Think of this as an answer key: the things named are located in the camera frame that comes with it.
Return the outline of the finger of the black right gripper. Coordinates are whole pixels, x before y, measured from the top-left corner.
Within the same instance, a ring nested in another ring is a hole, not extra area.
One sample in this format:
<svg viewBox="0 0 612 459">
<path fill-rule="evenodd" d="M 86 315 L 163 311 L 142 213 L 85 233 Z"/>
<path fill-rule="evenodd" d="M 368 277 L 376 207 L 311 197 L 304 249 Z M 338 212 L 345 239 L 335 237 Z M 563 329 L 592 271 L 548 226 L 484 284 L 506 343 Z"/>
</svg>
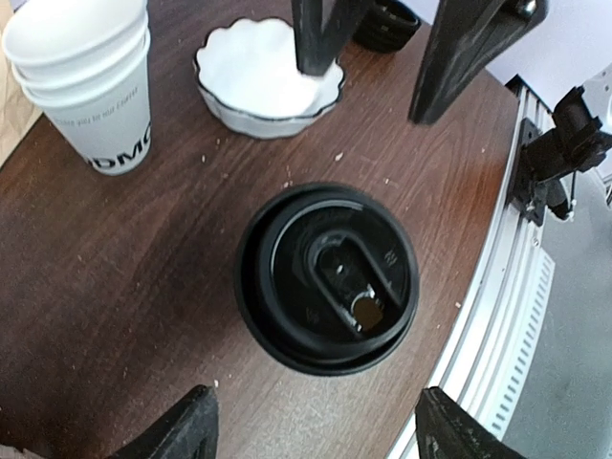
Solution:
<svg viewBox="0 0 612 459">
<path fill-rule="evenodd" d="M 442 1 L 426 44 L 408 119 L 432 125 L 492 60 L 541 24 L 546 1 Z"/>
<path fill-rule="evenodd" d="M 322 1 L 293 0 L 296 68 L 309 77 L 324 76 L 373 5 L 372 0 L 332 1 L 324 22 Z"/>
</svg>

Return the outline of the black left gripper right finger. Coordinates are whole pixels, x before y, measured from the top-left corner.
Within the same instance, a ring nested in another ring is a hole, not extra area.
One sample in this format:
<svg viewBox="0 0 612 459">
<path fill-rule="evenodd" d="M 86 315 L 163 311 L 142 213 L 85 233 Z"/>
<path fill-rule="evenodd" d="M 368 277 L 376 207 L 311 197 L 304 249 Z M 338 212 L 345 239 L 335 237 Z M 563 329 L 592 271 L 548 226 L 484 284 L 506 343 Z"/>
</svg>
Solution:
<svg viewBox="0 0 612 459">
<path fill-rule="evenodd" d="M 485 430 L 438 386 L 422 390 L 415 422 L 420 458 L 525 459 Z"/>
</svg>

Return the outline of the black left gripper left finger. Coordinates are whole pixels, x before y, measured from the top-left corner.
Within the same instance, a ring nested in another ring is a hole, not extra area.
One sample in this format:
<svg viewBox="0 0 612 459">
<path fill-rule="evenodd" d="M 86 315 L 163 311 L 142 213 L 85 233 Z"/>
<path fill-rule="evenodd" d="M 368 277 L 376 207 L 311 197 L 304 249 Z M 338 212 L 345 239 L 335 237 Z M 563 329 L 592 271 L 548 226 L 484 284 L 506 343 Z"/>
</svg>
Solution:
<svg viewBox="0 0 612 459">
<path fill-rule="evenodd" d="M 215 458 L 219 405 L 213 387 L 196 385 L 113 458 Z"/>
</svg>

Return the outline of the black plastic cup lid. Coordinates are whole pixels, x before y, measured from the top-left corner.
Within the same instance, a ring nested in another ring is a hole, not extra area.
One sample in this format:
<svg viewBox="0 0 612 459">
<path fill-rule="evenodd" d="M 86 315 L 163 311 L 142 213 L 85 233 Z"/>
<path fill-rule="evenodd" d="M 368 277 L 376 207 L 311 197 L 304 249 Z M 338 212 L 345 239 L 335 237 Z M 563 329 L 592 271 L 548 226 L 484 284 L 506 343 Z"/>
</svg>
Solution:
<svg viewBox="0 0 612 459">
<path fill-rule="evenodd" d="M 238 310 L 275 360 L 307 375 L 359 373 L 390 356 L 416 316 L 420 275 L 402 224 L 338 183 L 282 190 L 247 225 Z"/>
</svg>

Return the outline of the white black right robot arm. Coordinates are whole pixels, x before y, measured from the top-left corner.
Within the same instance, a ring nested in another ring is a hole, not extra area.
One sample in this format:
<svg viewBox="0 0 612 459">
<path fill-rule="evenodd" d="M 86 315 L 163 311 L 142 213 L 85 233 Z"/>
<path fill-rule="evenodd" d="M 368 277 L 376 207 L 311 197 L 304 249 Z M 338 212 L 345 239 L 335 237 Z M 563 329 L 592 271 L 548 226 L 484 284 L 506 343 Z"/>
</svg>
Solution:
<svg viewBox="0 0 612 459">
<path fill-rule="evenodd" d="M 319 1 L 294 1 L 296 67 L 323 76 L 353 37 L 371 1 L 335 1 L 323 15 Z M 544 21 L 544 1 L 442 1 L 438 5 L 408 112 L 414 124 L 432 125 L 477 74 Z M 549 208 L 565 220 L 574 209 L 561 178 L 598 166 L 611 148 L 611 72 L 572 88 L 556 105 L 554 127 L 519 148 L 510 198 L 541 225 Z"/>
</svg>

